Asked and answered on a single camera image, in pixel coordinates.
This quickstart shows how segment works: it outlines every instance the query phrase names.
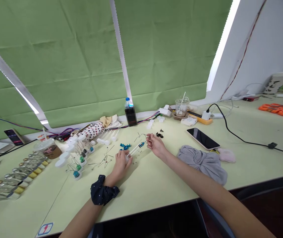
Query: white wall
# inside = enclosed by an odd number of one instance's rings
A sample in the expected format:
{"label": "white wall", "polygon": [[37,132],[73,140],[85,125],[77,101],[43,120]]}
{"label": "white wall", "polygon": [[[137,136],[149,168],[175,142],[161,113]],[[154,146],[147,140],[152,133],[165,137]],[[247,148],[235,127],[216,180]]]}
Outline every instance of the white wall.
{"label": "white wall", "polygon": [[[251,32],[256,15],[262,5],[260,0],[241,0],[215,75],[211,91],[202,105],[220,99],[233,80]],[[283,71],[283,0],[267,0],[250,39],[245,58],[235,81],[223,98],[228,98],[250,83],[265,83],[273,73]],[[261,85],[250,85],[250,92],[261,92]]]}

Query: green roller blind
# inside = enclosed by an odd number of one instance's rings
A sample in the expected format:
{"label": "green roller blind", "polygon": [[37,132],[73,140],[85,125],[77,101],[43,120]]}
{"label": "green roller blind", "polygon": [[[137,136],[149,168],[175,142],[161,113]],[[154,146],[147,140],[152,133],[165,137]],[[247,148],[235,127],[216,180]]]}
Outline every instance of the green roller blind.
{"label": "green roller blind", "polygon": [[231,0],[116,0],[130,89],[138,111],[156,110],[206,83]]}
{"label": "green roller blind", "polygon": [[[21,97],[14,86],[0,71],[0,118],[23,126],[41,129],[38,118]],[[34,133],[35,130],[14,126],[0,121],[0,139],[7,138],[4,130],[14,128],[21,135]]]}
{"label": "green roller blind", "polygon": [[124,114],[108,0],[0,0],[0,55],[53,128]]}

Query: navy scrunchie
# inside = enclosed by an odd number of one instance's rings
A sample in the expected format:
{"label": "navy scrunchie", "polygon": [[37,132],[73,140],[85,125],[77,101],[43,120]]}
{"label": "navy scrunchie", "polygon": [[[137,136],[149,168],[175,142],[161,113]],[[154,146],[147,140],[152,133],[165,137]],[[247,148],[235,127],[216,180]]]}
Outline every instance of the navy scrunchie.
{"label": "navy scrunchie", "polygon": [[118,187],[103,186],[105,175],[99,175],[98,180],[91,186],[92,202],[104,206],[120,192]]}

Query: phone case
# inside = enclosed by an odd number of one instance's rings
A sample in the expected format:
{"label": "phone case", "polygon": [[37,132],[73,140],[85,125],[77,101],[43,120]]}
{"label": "phone case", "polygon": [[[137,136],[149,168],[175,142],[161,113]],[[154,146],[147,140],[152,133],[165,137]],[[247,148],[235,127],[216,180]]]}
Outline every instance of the phone case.
{"label": "phone case", "polygon": [[196,140],[197,143],[199,143],[204,149],[206,149],[207,151],[210,151],[210,150],[213,150],[213,149],[217,149],[217,148],[220,148],[221,146],[217,146],[217,147],[214,147],[214,148],[211,148],[211,149],[207,149],[204,145],[201,144],[201,142],[199,142],[193,135],[191,135],[188,131],[187,133],[194,139]]}

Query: white plug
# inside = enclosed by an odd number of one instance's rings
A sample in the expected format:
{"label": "white plug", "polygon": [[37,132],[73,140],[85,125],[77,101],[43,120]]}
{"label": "white plug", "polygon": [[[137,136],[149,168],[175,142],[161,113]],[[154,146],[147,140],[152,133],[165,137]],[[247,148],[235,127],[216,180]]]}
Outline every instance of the white plug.
{"label": "white plug", "polygon": [[210,112],[204,111],[201,118],[202,118],[203,120],[206,120],[206,121],[207,121],[207,120],[210,119],[210,116],[211,116],[211,113],[210,113]]}

